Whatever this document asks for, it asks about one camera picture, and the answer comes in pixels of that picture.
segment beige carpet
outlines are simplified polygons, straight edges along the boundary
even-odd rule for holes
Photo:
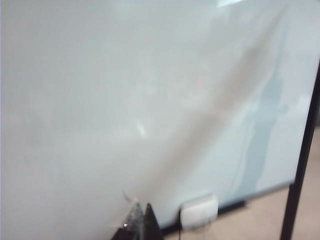
[[[182,232],[182,240],[277,240],[288,189],[249,201],[245,208],[221,216],[205,231]],[[166,240],[177,240],[178,233]],[[293,240],[320,240],[320,128],[314,132]]]

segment white board surface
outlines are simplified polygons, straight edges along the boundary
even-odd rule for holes
[[[1,1],[1,237],[108,239],[294,180],[317,0]]]

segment black metal stand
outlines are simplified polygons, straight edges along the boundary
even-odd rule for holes
[[[286,202],[285,214],[282,225],[280,240],[290,240],[292,237],[296,214],[298,210],[299,198],[304,181],[310,147],[314,135],[315,126],[320,104],[320,62],[315,78],[312,98],[310,102],[308,117],[301,145],[299,162],[296,170],[295,181],[289,187],[288,199]]]

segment stand leg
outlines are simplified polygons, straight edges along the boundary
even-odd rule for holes
[[[299,198],[304,181],[307,167],[310,147],[314,130],[317,122],[317,116],[320,103],[320,63],[316,74],[312,98],[309,107],[309,113],[305,124],[305,130],[301,145],[299,162],[296,170],[295,181],[289,187],[288,199],[286,202],[285,214],[282,224],[282,233],[280,240],[290,240],[292,237],[296,214],[298,210]]]

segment white eraser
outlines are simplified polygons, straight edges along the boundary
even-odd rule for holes
[[[204,226],[218,216],[218,199],[214,195],[197,198],[182,204],[180,223],[183,230]]]

